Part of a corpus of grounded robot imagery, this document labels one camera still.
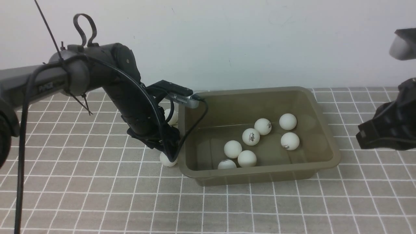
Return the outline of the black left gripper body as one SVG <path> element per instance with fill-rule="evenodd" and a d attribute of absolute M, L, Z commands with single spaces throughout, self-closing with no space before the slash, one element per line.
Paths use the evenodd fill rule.
<path fill-rule="evenodd" d="M 178 144 L 178 150 L 180 149 L 180 141 L 181 136 L 179 130 L 174 126 L 168 126 L 164 125 L 162 126 L 162 135 L 160 135 L 159 130 L 156 130 L 154 133 L 149 135 L 138 135 L 136 134 L 131 128 L 127 130 L 127 134 L 131 136 L 134 139 L 138 139 L 143 143 L 143 140 L 165 140 L 165 143 L 167 143 L 167 146 L 169 144 L 177 143 Z"/>

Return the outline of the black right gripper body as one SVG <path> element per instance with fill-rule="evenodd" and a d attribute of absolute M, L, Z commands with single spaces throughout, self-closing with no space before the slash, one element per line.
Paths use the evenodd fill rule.
<path fill-rule="evenodd" d="M 396 99 L 377 108 L 372 119 L 358 126 L 361 149 L 415 149 L 415 99 Z"/>

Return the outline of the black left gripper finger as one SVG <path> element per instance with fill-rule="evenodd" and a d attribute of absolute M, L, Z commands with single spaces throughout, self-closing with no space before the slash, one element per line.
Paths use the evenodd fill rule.
<path fill-rule="evenodd" d="M 167 148 L 165 148 L 164 146 L 162 147 L 162 152 L 165 153 L 165 155 L 169 158 L 171 162 L 175 161 L 178 158 L 178 156 L 176 155 L 178 151 L 177 143 L 169 144 Z"/>
<path fill-rule="evenodd" d="M 163 150 L 163 144 L 161 140 L 143 140 L 143 143 L 150 149 L 156 149 L 160 152 Z"/>

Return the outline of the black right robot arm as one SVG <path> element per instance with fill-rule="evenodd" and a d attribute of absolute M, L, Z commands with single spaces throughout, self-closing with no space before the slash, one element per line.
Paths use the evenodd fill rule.
<path fill-rule="evenodd" d="M 370 120 L 358 126 L 356 139 L 361 149 L 416 147 L 416 83 L 410 78 L 398 86 L 397 98 L 376 108 Z"/>

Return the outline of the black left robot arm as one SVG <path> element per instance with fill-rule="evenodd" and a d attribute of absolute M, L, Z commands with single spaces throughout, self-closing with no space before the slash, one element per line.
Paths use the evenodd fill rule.
<path fill-rule="evenodd" d="M 11 138 L 26 138 L 30 104 L 58 92 L 76 98 L 98 88 L 120 111 L 128 135 L 177 160 L 183 140 L 158 104 L 191 90 L 165 80 L 145 86 L 132 50 L 115 43 L 69 45 L 46 64 L 1 70 L 1 165 L 9 155 Z"/>

